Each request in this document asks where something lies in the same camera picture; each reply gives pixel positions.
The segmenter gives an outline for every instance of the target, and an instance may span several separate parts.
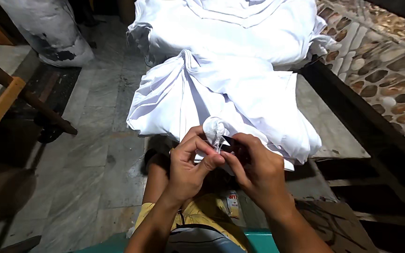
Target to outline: stone wall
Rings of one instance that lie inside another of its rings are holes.
[[[316,0],[341,44],[323,63],[405,136],[405,19],[363,0]]]

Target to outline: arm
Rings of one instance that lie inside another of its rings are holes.
[[[124,252],[163,252],[181,204],[165,190],[132,234]]]
[[[163,252],[181,205],[199,192],[209,171],[225,163],[223,157],[198,137],[203,133],[202,126],[191,128],[172,151],[170,181],[153,209],[132,234],[125,253]],[[195,165],[193,158],[197,149],[207,156]]]
[[[284,159],[266,149],[261,141],[238,133],[233,138],[247,147],[251,168],[244,168],[233,154],[222,152],[226,162],[245,193],[264,211],[274,242],[282,253],[332,253],[296,210],[293,197],[287,192]]]

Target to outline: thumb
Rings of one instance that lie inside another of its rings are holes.
[[[245,169],[243,168],[243,165],[240,163],[238,158],[235,155],[224,151],[221,152],[221,155],[222,157],[224,157],[226,163],[232,169],[239,185],[241,186],[249,185],[250,180],[246,176]]]
[[[214,170],[216,167],[221,166],[225,163],[225,159],[219,154],[210,154],[206,156],[196,167],[198,168],[198,173],[202,176],[206,176],[210,171]]]

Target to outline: yellow shorts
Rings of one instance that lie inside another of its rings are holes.
[[[153,209],[154,203],[144,203],[140,210],[139,217],[135,223],[135,229],[142,223],[148,213]],[[176,225],[183,224],[203,224],[211,226],[239,245],[243,250],[248,251],[249,241],[242,229],[235,225],[225,212],[223,201],[215,194],[206,194],[188,204],[187,208],[182,211],[182,217],[177,213],[172,229]]]

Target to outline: white fabric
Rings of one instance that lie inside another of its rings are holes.
[[[273,70],[333,44],[313,0],[138,0],[135,12],[128,34],[158,65],[135,92],[130,128],[177,141],[198,125],[252,134],[288,170],[320,148],[296,107],[296,74]]]
[[[127,124],[140,135],[166,134],[180,141],[191,127],[205,127],[217,117],[228,136],[252,134],[303,164],[321,140],[296,107],[295,84],[295,73],[273,71],[267,61],[183,50],[142,77]]]
[[[326,23],[317,17],[313,0],[265,0],[242,8],[233,4],[239,2],[247,3],[244,0],[138,0],[135,21],[128,32],[154,64],[189,49],[193,53],[209,50],[287,65],[303,60],[314,41],[317,51],[335,42],[319,34]],[[239,16],[246,17],[244,20],[255,19],[255,25],[238,25],[242,23]]]

